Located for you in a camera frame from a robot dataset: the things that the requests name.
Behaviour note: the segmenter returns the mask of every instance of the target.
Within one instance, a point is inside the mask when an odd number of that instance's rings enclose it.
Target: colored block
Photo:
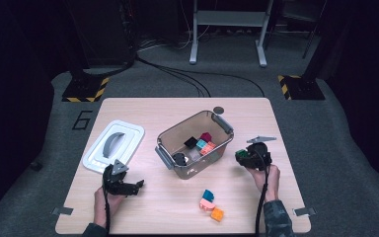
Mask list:
[[[211,141],[211,135],[210,135],[210,133],[205,132],[201,135],[201,137],[199,139],[202,139],[202,140],[208,142],[208,141]]]
[[[217,220],[217,221],[221,221],[221,219],[223,219],[223,214],[224,214],[224,211],[215,207],[213,209],[213,211],[211,212],[211,218]]]
[[[245,158],[245,157],[248,157],[248,156],[249,156],[248,151],[246,151],[246,150],[244,150],[244,149],[236,151],[236,152],[235,152],[235,155],[236,155],[237,157],[241,157],[241,158]]]
[[[214,195],[213,193],[210,191],[210,190],[205,190],[204,191],[204,194],[202,195],[202,198],[210,201],[210,202],[213,202],[214,200]]]
[[[197,143],[197,140],[192,136],[190,139],[184,142],[184,145],[188,147],[189,149],[193,149],[196,146],[196,143]]]
[[[207,154],[208,152],[212,151],[216,145],[209,141],[202,149],[199,151],[202,155]]]
[[[210,201],[202,198],[201,201],[199,202],[199,208],[205,210],[205,211],[211,211],[215,207],[214,203],[211,203]]]
[[[204,140],[200,139],[200,140],[196,143],[196,147],[197,147],[198,149],[202,149],[206,144],[207,144],[207,142],[205,142]]]
[[[199,154],[199,151],[196,148],[193,148],[189,151],[189,158],[192,161],[197,161],[199,158],[201,158],[201,155]]]

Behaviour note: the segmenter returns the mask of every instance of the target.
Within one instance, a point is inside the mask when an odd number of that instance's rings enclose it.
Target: metal bracket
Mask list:
[[[115,159],[112,175],[118,175],[127,170],[128,167],[126,165],[122,164],[119,160]]]
[[[55,207],[54,210],[51,212],[51,214],[53,214],[53,215],[60,215],[60,214],[71,215],[72,212],[73,212],[73,208]]]
[[[315,210],[314,207],[310,207],[310,208],[307,208],[307,207],[303,207],[303,208],[298,208],[298,209],[293,209],[293,212],[296,216],[300,216],[300,215],[307,215],[307,216],[310,216],[310,215],[315,215],[317,214],[318,212]]]
[[[246,142],[248,143],[259,143],[259,142],[264,142],[264,141],[271,141],[271,140],[276,140],[276,137],[271,137],[271,136],[257,136],[251,140],[247,140]]]

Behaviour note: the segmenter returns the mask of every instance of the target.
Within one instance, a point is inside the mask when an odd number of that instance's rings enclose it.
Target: printed number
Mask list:
[[[75,124],[72,127],[72,130],[86,130],[86,127],[88,126],[90,118],[81,118],[82,114],[84,113],[91,113],[92,111],[81,111],[78,118],[75,121]]]

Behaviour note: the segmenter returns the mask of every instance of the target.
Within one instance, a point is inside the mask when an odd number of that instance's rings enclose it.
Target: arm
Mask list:
[[[89,223],[82,237],[100,237],[107,236],[107,214],[106,200],[104,198],[103,188],[99,188],[94,193],[94,222]],[[108,202],[110,205],[110,216],[113,216],[119,208],[119,204],[125,199],[125,196],[114,196],[108,194]]]
[[[265,183],[265,171],[246,169],[251,173],[258,190],[261,192]],[[264,204],[265,233],[269,237],[295,236],[291,219],[284,204],[278,199],[279,173],[278,167],[270,165]]]

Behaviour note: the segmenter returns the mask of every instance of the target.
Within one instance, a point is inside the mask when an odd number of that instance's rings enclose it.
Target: white container lid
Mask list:
[[[144,135],[143,127],[114,120],[104,129],[82,159],[83,165],[103,174],[115,159],[127,165]]]

